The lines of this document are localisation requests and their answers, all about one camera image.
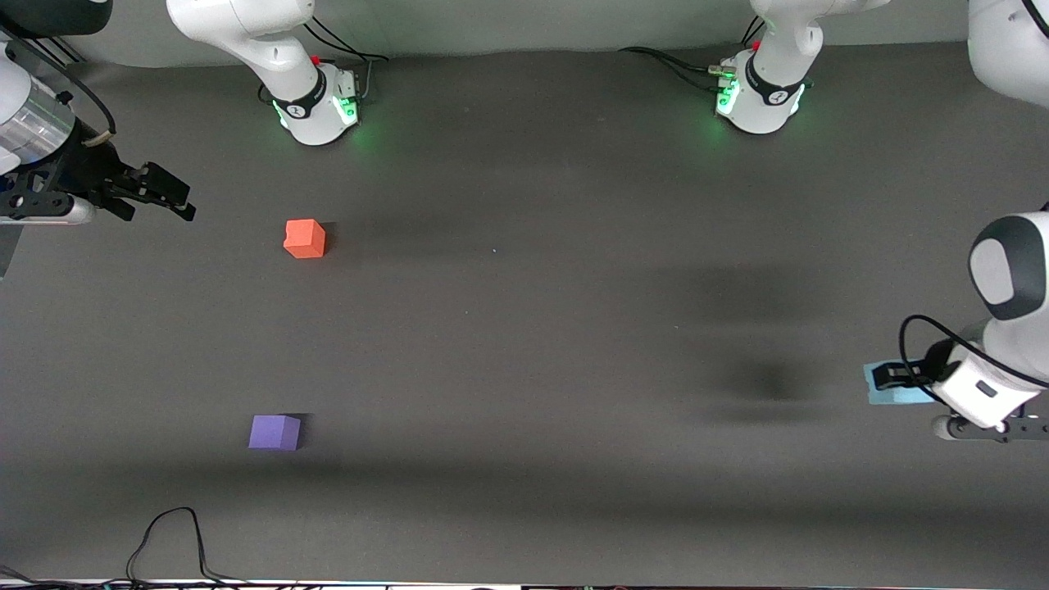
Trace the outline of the light blue foam block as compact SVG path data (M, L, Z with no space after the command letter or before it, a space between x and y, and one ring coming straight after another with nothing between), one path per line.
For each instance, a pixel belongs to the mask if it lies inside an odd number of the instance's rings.
M937 399L930 397L918 386L911 388L896 388L889 391L874 391L870 386L870 367L872 365L901 365L898 360L884 361L881 363L868 363L863 365L863 377L868 385L868 400L872 406L918 406L918 404L939 403Z

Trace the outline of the orange foam block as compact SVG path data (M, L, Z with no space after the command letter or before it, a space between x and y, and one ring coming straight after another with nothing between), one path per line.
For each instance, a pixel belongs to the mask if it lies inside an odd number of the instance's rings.
M325 256L327 234L315 218L293 218L285 223L284 250L296 259Z

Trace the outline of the purple foam block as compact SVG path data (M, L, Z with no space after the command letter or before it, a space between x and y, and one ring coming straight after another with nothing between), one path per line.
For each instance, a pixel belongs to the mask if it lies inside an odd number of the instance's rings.
M292 415L254 415L248 431L251 451L295 452L300 446L302 420Z

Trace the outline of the dark grey table mat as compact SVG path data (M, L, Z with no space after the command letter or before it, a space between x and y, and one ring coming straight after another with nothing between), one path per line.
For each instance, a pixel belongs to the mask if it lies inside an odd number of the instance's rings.
M241 66L78 72L198 216L22 234L0 564L116 578L190 506L236 578L1049 587L1049 444L862 377L982 318L975 235L1049 201L1049 112L962 46L825 49L771 136L625 52L401 57L321 148Z

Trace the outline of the aluminium frame rail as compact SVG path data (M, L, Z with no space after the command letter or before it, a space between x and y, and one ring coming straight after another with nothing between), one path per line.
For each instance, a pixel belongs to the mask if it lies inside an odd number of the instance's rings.
M81 52L77 52L64 39L55 37L34 39L24 33L16 33L16 37L26 40L39 52L44 52L50 60L60 62L63 65L86 62L85 57Z

